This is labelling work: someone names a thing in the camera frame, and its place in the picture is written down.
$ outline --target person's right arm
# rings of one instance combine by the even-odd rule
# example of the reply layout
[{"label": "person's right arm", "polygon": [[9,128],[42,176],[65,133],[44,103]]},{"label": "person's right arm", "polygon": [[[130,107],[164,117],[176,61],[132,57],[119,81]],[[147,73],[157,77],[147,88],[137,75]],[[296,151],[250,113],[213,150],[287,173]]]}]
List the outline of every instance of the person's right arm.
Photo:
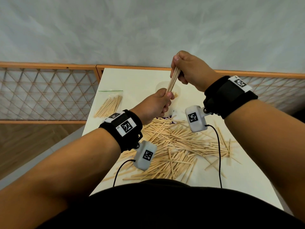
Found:
[{"label": "person's right arm", "polygon": [[[201,92],[221,77],[185,51],[174,56],[172,73],[176,66],[183,71],[179,80],[193,84]],[[305,222],[305,124],[260,100],[242,105],[224,122],[293,214]]]}]

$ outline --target orange frame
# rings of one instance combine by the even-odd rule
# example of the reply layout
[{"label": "orange frame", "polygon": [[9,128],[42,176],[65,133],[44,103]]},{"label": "orange frame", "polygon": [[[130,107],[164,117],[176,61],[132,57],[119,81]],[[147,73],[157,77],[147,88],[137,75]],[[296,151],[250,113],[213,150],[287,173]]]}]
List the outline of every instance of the orange frame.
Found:
[{"label": "orange frame", "polygon": [[[7,68],[33,68],[33,69],[78,69],[93,70],[98,83],[101,81],[105,68],[119,69],[143,69],[143,70],[171,70],[169,67],[146,67],[146,66],[115,66],[115,65],[91,65],[91,64],[61,64],[61,63],[31,63],[31,62],[0,62],[0,67]],[[250,77],[278,77],[305,79],[305,74],[301,73],[275,73],[275,72],[255,72],[255,71],[228,71],[215,70],[222,75],[238,75]],[[86,121],[7,121],[0,120],[0,124],[85,124]]]}]

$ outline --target black wristband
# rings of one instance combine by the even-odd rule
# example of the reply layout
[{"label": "black wristband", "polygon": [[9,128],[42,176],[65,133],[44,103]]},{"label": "black wristband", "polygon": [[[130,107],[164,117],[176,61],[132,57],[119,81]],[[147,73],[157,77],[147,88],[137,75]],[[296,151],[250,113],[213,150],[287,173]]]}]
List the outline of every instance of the black wristband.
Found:
[{"label": "black wristband", "polygon": [[[99,128],[106,129],[113,136],[113,138],[118,142],[121,152],[135,148],[136,144],[143,137],[141,133],[143,125],[139,117],[131,111],[124,110],[124,112],[124,114],[114,119],[111,123],[103,122],[99,126]],[[131,127],[131,124],[126,122],[129,118],[133,120],[136,126],[125,131],[126,134],[122,136],[116,127],[124,127],[126,124],[129,124],[128,126]]]},{"label": "black wristband", "polygon": [[234,78],[238,79],[236,80],[238,83],[242,82],[242,86],[237,84],[236,81],[233,83],[231,79],[228,80],[229,78],[229,76],[220,78],[208,87],[204,93],[206,99],[203,103],[206,111],[218,114],[223,119],[248,101],[258,98],[257,95],[249,91],[250,87],[246,92],[242,89],[246,84],[237,76],[234,76]]}]

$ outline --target forearm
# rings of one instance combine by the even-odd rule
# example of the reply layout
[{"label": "forearm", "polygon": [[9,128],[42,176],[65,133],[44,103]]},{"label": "forearm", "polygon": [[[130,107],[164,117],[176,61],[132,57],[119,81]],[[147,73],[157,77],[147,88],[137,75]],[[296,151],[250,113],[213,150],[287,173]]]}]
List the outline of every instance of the forearm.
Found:
[{"label": "forearm", "polygon": [[305,202],[295,199],[305,197],[305,124],[259,100],[249,101],[224,121],[292,211],[304,208]]},{"label": "forearm", "polygon": [[118,143],[102,128],[64,146],[0,192],[0,224],[38,226],[89,196],[119,156]]}]

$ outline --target marbled wall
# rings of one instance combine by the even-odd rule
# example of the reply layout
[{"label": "marbled wall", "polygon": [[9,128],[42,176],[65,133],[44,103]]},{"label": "marbled wall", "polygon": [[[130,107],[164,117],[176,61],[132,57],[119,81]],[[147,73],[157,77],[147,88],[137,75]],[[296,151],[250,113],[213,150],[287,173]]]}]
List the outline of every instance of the marbled wall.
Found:
[{"label": "marbled wall", "polygon": [[305,0],[0,0],[0,61],[305,73]]}]

